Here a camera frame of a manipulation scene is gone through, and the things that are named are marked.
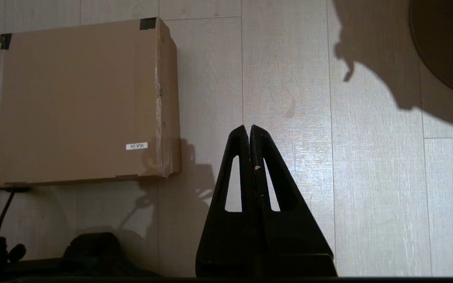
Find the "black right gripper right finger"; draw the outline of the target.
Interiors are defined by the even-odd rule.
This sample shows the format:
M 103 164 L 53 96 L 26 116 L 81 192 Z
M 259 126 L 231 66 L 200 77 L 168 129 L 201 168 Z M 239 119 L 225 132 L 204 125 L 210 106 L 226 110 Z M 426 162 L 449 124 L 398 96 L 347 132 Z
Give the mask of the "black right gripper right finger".
M 334 255 L 269 132 L 253 125 L 250 154 L 262 256 L 274 277 L 335 277 Z

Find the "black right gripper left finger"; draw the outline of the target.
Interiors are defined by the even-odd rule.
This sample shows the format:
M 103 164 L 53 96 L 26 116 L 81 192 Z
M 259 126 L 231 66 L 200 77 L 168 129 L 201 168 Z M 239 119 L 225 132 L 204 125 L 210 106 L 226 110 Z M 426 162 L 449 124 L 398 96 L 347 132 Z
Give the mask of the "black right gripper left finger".
M 225 209 L 233 160 L 239 158 L 241 212 Z M 248 277 L 253 273 L 256 239 L 255 190 L 246 128 L 228 136 L 203 233 L 196 254 L 198 277 Z

